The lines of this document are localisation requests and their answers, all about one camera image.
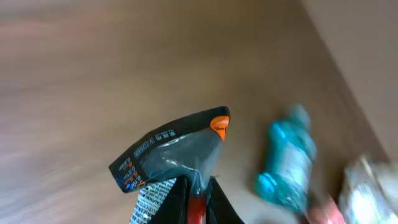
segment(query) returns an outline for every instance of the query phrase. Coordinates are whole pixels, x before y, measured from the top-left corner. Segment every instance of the blue bottle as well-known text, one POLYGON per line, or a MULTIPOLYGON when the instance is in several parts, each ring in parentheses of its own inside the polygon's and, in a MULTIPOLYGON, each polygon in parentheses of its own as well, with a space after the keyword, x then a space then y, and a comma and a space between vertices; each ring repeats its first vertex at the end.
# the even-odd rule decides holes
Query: blue bottle
POLYGON ((310 117, 301 105, 269 127, 269 155, 255 184, 266 201, 295 213, 307 209, 307 190, 317 148, 310 137, 310 117))

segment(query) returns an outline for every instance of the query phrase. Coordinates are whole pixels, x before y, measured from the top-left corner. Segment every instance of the crumpled plastic packaging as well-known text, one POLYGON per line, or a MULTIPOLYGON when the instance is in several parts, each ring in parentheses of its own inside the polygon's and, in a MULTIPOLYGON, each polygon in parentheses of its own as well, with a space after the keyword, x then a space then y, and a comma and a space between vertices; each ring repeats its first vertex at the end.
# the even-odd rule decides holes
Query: crumpled plastic packaging
POLYGON ((345 170, 339 209, 346 223, 398 223, 398 166, 361 156, 345 170))

